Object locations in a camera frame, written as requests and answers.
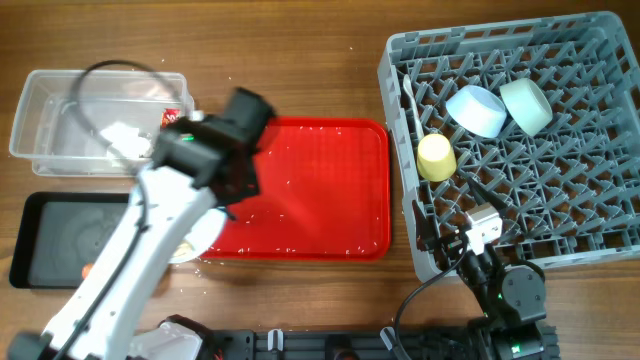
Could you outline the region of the orange carrot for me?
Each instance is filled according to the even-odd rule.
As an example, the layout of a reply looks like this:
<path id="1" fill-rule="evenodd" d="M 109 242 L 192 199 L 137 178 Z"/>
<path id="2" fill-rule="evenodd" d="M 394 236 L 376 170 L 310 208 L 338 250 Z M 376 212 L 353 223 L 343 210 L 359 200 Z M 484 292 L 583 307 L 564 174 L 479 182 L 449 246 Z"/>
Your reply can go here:
<path id="1" fill-rule="evenodd" d="M 93 268 L 92 264 L 87 264 L 83 267 L 82 269 L 82 278 L 86 279 L 91 271 L 91 269 Z"/>

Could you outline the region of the red snack wrapper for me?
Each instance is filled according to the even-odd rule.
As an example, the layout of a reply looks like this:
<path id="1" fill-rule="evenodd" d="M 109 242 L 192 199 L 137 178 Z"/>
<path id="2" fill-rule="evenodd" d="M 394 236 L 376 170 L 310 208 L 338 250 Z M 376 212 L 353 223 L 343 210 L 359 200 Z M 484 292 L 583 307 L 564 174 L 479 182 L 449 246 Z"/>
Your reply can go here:
<path id="1" fill-rule="evenodd" d="M 162 113 L 161 127 L 165 128 L 170 124 L 175 123 L 182 115 L 180 109 L 177 108 L 165 108 Z"/>

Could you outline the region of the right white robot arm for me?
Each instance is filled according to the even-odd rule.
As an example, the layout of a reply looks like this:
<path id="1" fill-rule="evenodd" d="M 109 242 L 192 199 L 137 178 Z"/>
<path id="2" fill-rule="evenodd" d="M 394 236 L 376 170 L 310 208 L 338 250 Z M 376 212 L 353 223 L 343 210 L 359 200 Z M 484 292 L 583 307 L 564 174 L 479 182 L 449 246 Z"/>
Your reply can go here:
<path id="1" fill-rule="evenodd" d="M 425 218 L 418 220 L 417 247 L 441 255 L 448 263 L 419 290 L 456 272 L 483 312 L 464 330 L 469 338 L 465 348 L 474 357 L 545 359 L 552 351 L 541 325 L 547 315 L 544 273 L 530 261 L 506 263 L 500 259 L 494 243 L 505 236 L 507 204 L 470 177 L 466 184 L 476 206 L 465 212 L 466 223 L 454 233 L 437 235 Z"/>

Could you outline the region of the green bowl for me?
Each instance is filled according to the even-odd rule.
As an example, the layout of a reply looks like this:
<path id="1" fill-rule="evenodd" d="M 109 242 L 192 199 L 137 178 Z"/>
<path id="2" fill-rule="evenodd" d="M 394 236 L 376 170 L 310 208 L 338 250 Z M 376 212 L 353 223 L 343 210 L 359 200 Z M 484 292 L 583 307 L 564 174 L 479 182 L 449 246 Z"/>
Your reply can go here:
<path id="1" fill-rule="evenodd" d="M 512 119 L 529 136 L 537 135 L 553 118 L 551 106 L 540 87 L 521 78 L 499 88 Z"/>

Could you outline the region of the light blue bowl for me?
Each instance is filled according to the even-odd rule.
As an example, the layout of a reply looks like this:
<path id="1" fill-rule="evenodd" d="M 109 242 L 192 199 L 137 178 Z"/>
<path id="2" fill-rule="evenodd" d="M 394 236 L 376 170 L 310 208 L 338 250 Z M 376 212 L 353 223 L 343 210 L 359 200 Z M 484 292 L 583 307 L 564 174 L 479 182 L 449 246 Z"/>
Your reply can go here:
<path id="1" fill-rule="evenodd" d="M 485 138 L 496 138 L 507 116 L 504 103 L 476 85 L 464 86 L 446 101 L 445 108 L 460 126 Z"/>

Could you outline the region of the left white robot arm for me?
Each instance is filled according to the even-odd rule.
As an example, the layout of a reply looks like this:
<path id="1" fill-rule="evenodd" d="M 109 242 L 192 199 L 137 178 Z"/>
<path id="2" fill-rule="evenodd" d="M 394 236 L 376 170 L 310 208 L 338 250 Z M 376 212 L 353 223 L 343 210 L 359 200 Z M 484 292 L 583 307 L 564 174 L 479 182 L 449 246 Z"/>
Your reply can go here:
<path id="1" fill-rule="evenodd" d="M 210 210 L 258 193 L 253 156 L 275 117 L 238 88 L 220 115 L 159 133 L 128 207 L 90 273 L 41 334 L 21 332 L 10 359 L 124 359 L 176 248 Z"/>

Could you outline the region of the light blue plate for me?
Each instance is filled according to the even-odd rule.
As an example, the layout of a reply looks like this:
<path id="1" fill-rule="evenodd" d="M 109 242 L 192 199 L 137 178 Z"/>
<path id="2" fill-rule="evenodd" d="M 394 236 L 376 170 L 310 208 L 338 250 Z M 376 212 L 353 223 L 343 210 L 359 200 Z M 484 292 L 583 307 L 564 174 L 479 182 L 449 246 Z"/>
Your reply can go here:
<path id="1" fill-rule="evenodd" d="M 220 209 L 207 211 L 191 228 L 174 251 L 170 264 L 194 260 L 207 252 L 222 233 L 227 214 Z"/>

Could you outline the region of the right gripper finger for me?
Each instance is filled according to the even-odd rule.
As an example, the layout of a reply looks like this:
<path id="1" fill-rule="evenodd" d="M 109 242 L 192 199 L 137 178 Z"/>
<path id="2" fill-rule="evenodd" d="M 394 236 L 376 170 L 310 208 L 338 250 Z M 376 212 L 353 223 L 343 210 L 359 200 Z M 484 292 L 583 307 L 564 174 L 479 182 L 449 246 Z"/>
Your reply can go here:
<path id="1" fill-rule="evenodd" d="M 474 198 L 478 206 L 488 203 L 493 206 L 499 213 L 507 212 L 508 205 L 504 201 L 502 201 L 496 194 L 486 190 L 481 184 L 476 182 L 471 177 L 466 178 L 466 183 L 469 186 L 469 192 L 471 193 L 471 196 Z"/>
<path id="2" fill-rule="evenodd" d="M 416 200 L 412 201 L 412 210 L 415 221 L 416 247 L 418 250 L 428 250 L 429 220 Z"/>

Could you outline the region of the yellow plastic cup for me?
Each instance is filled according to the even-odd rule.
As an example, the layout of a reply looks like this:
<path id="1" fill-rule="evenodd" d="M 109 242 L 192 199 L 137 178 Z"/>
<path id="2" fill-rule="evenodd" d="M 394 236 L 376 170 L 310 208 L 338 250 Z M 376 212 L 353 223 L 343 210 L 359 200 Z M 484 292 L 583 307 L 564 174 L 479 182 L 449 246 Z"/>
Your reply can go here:
<path id="1" fill-rule="evenodd" d="M 457 168 L 453 147 L 441 134 L 429 134 L 420 140 L 416 162 L 419 174 L 429 182 L 447 180 Z"/>

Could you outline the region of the white plastic spoon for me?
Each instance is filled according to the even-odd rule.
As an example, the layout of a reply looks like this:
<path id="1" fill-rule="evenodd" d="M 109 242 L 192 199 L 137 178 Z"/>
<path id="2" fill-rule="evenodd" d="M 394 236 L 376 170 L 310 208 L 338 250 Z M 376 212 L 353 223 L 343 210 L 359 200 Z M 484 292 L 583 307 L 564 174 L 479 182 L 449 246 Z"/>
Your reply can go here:
<path id="1" fill-rule="evenodd" d="M 409 105 L 412 111 L 417 141 L 420 142 L 424 138 L 424 131 L 423 131 L 417 103 L 416 103 L 413 88 L 412 88 L 412 81 L 408 74 L 405 74 L 403 77 L 402 88 L 409 99 Z"/>

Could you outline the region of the white tissue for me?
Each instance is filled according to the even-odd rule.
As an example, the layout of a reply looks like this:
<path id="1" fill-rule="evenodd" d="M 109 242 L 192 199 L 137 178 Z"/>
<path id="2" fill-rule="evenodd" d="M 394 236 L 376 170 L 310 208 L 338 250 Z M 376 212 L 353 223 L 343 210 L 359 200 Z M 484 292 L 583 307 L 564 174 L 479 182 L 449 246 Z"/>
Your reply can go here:
<path id="1" fill-rule="evenodd" d="M 124 123 L 114 123 L 101 130 L 100 135 L 107 141 L 108 153 L 118 158 L 146 157 L 152 147 L 150 138 L 141 134 L 139 128 Z"/>

